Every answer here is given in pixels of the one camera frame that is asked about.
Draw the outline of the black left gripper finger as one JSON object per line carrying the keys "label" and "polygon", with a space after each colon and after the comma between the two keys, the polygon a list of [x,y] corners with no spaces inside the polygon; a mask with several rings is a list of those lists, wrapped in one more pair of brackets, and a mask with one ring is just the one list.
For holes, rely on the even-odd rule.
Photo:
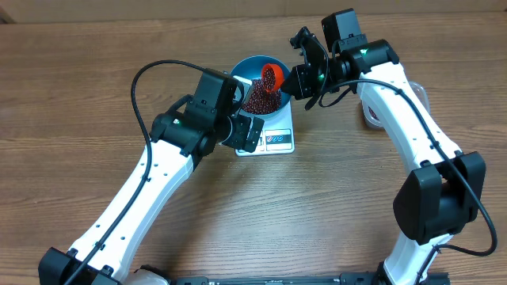
{"label": "black left gripper finger", "polygon": [[262,128],[264,126],[265,121],[259,119],[258,117],[254,117],[252,120],[251,128],[246,137],[246,142],[243,147],[243,150],[249,153],[253,153],[257,149],[257,145],[259,139],[261,137]]}
{"label": "black left gripper finger", "polygon": [[251,148],[253,146],[249,140],[251,121],[250,117],[243,115],[231,118],[231,133],[222,144],[230,148]]}

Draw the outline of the red plastic measuring scoop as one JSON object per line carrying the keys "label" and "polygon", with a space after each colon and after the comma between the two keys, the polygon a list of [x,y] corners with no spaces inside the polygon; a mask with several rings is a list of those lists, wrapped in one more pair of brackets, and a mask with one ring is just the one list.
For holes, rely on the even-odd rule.
{"label": "red plastic measuring scoop", "polygon": [[268,93],[276,92],[284,82],[284,72],[275,63],[267,63],[261,70],[261,82]]}

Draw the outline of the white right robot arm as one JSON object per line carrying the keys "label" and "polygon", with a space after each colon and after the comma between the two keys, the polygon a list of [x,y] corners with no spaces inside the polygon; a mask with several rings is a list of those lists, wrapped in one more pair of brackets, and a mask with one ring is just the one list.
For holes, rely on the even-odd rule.
{"label": "white right robot arm", "polygon": [[360,97],[364,116],[394,143],[407,177],[393,202],[400,229],[391,254],[374,272],[343,273],[341,284],[446,284],[429,267],[452,238],[486,209],[481,203],[486,164],[465,154],[440,129],[411,88],[394,48],[369,41],[353,9],[322,19],[325,41],[308,28],[290,40],[304,58],[278,88],[308,107],[327,93]]}

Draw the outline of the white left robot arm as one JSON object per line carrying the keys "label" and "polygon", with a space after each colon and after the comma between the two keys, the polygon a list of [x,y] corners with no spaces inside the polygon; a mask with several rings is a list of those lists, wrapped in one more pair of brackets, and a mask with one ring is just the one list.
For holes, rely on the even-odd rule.
{"label": "white left robot arm", "polygon": [[151,266],[130,267],[168,199],[217,143],[255,150],[264,121],[241,114],[158,115],[138,164],[98,220],[66,251],[50,248],[39,266],[42,284],[168,284]]}

